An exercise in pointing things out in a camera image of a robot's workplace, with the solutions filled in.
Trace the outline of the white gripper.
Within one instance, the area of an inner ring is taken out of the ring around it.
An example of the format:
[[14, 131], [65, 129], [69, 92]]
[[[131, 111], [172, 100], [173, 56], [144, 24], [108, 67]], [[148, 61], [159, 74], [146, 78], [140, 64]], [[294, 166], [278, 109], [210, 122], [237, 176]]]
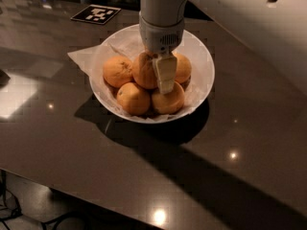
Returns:
[[147, 16], [139, 13], [139, 31], [145, 48], [159, 55], [153, 60], [153, 70], [157, 87], [161, 94], [170, 93], [175, 84], [177, 58], [167, 55], [181, 43], [184, 31], [184, 18], [174, 13], [157, 13]]

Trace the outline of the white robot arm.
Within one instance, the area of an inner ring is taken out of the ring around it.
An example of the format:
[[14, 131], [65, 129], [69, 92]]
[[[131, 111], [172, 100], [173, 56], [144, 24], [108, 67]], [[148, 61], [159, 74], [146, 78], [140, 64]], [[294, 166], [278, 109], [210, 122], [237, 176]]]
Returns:
[[141, 38], [146, 50], [158, 55], [158, 86], [164, 92], [175, 76], [171, 52], [182, 40], [188, 2], [307, 93], [307, 0], [140, 0]]

